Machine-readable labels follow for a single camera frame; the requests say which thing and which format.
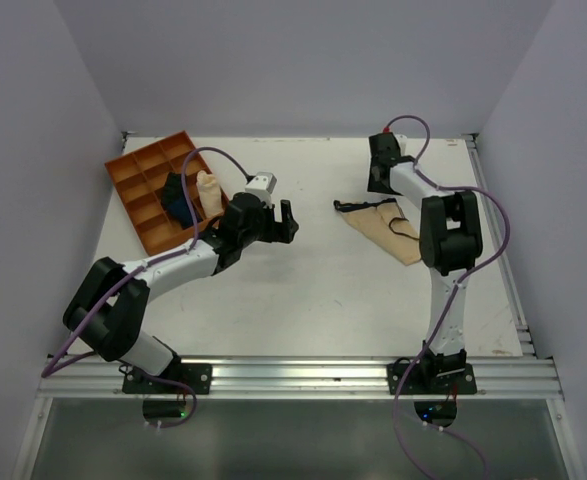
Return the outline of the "rolled beige underwear in tray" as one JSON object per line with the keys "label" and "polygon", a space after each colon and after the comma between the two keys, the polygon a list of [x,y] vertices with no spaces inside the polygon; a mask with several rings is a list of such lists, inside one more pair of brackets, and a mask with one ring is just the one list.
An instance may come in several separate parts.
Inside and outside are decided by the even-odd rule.
{"label": "rolled beige underwear in tray", "polygon": [[223,213],[222,192],[214,174],[200,170],[197,173],[196,187],[199,193],[200,202],[207,218]]}

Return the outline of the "orange compartment tray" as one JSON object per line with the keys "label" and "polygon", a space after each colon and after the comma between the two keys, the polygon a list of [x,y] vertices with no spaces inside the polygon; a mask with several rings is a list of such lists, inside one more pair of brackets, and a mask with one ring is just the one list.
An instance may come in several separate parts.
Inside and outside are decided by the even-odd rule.
{"label": "orange compartment tray", "polygon": [[174,248],[192,238],[161,203],[169,175],[178,175],[195,149],[184,131],[166,137],[125,140],[120,157],[105,163],[113,184],[95,257],[135,260]]}

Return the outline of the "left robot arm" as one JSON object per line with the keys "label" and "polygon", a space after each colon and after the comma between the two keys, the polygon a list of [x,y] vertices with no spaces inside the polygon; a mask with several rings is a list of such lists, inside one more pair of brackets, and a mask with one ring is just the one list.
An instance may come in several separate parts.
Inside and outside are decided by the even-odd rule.
{"label": "left robot arm", "polygon": [[181,379],[177,354],[143,332],[147,305],[186,283],[222,273],[255,242],[291,243],[299,225],[290,201],[280,202],[280,213],[276,220],[272,206],[238,193],[196,240],[139,261],[96,261],[63,315],[69,340],[81,339],[107,362],[142,370],[158,392],[174,390]]}

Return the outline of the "aluminium front rail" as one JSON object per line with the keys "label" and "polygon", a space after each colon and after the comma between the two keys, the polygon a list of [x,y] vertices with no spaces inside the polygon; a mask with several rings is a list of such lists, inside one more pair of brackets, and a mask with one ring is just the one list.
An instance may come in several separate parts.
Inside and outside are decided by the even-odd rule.
{"label": "aluminium front rail", "polygon": [[[387,357],[185,357],[210,367],[206,399],[390,400]],[[474,400],[561,399],[555,364],[535,357],[472,358]],[[89,358],[40,381],[40,398],[115,399],[123,395],[115,363]]]}

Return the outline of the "rolled navy underwear in tray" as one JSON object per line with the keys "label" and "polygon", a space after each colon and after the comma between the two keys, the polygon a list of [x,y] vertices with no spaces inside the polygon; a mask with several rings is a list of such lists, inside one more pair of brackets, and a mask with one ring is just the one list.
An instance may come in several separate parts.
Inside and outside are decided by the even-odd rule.
{"label": "rolled navy underwear in tray", "polygon": [[173,201],[166,207],[166,210],[173,219],[178,221],[182,229],[188,229],[193,226],[193,214],[185,200]]}

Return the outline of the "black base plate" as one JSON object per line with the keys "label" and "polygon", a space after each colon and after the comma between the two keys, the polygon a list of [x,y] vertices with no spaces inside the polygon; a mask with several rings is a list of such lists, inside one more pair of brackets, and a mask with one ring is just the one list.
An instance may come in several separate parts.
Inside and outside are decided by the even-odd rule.
{"label": "black base plate", "polygon": [[[122,364],[118,371],[124,375],[122,392],[125,394],[169,395],[180,391],[177,386],[158,380],[149,380],[137,369]],[[170,364],[160,375],[165,381],[180,382],[189,386],[196,395],[208,395],[213,379],[213,367],[208,363]]]}
{"label": "black base plate", "polygon": [[[410,365],[408,358],[399,358],[386,365],[386,380],[391,395],[395,395],[398,385]],[[417,365],[411,369],[401,386],[401,395],[428,396],[428,395],[474,395],[478,392],[473,368],[466,365],[462,373],[452,373],[444,376],[428,377],[423,369]]]}

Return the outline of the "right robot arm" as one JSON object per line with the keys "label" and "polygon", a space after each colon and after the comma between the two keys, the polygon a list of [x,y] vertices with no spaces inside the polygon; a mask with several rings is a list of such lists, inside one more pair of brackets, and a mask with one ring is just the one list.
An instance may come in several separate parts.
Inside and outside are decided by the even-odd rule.
{"label": "right robot arm", "polygon": [[389,387],[404,395],[475,393],[467,364],[463,323],[466,274],[483,251],[477,197],[470,189],[437,185],[402,152],[393,133],[369,137],[368,190],[399,194],[420,211],[419,251],[431,276],[431,319],[422,350],[413,360],[387,366]]}

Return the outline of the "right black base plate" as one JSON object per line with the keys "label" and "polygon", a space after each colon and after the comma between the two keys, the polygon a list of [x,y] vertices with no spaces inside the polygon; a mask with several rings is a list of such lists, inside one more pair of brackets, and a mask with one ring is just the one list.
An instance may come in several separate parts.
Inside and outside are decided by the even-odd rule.
{"label": "right black base plate", "polygon": [[[410,365],[408,358],[399,358],[386,365],[386,380],[391,395],[395,395],[398,385]],[[401,395],[428,396],[428,395],[474,395],[478,392],[473,368],[466,365],[462,373],[452,373],[444,376],[428,377],[423,369],[417,365],[411,369],[401,386]]]}

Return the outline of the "beige underwear with dark trim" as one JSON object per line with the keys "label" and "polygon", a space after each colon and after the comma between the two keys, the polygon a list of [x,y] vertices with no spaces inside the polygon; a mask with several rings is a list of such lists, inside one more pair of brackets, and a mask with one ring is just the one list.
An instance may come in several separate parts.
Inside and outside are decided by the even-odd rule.
{"label": "beige underwear with dark trim", "polygon": [[377,202],[333,201],[342,219],[405,266],[419,263],[420,238],[394,198]]}

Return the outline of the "rolled black underwear in tray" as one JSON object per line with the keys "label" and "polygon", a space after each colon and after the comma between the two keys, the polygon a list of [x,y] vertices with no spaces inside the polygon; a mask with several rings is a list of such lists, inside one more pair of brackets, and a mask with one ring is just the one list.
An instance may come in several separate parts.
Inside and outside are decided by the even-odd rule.
{"label": "rolled black underwear in tray", "polygon": [[185,205],[185,195],[182,188],[181,175],[169,172],[161,189],[160,202],[165,210],[174,204]]}

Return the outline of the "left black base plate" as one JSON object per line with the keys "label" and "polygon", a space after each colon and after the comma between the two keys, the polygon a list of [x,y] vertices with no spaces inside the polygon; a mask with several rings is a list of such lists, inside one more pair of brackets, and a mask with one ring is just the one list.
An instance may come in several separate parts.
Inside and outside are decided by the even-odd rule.
{"label": "left black base plate", "polygon": [[[177,386],[158,380],[149,380],[137,369],[122,364],[118,371],[124,375],[122,392],[125,394],[169,395],[180,391]],[[170,364],[160,375],[165,381],[180,382],[189,386],[196,395],[208,395],[213,379],[213,367],[208,363]]]}

